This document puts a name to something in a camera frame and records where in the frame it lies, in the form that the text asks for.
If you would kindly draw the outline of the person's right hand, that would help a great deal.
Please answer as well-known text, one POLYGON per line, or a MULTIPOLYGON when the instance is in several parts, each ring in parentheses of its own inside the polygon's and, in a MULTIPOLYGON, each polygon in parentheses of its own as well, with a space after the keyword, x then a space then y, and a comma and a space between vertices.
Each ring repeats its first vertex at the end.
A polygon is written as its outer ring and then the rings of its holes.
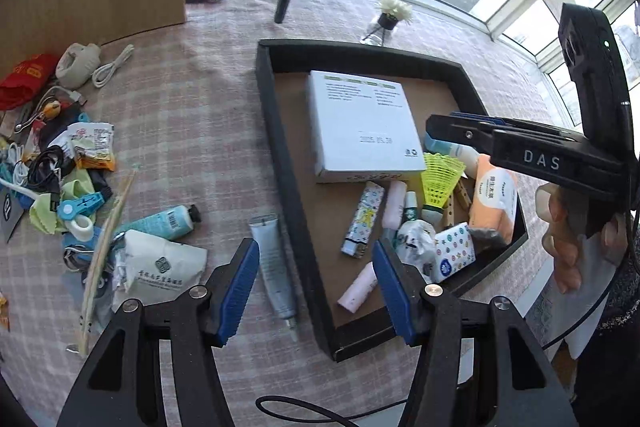
MULTIPOLYGON (((547 223, 542 236, 544 250, 553 258, 553 278, 562 295, 582 287, 582 272, 578 261, 585 257, 584 246, 578 236, 582 234, 585 217, 570 217, 570 210, 580 210, 579 195, 563 191, 561 187, 546 183, 536 190, 537 216, 547 223)), ((619 213, 603 225, 592 237, 599 239, 597 254, 609 265, 618 268, 628 246, 626 221, 619 213)))

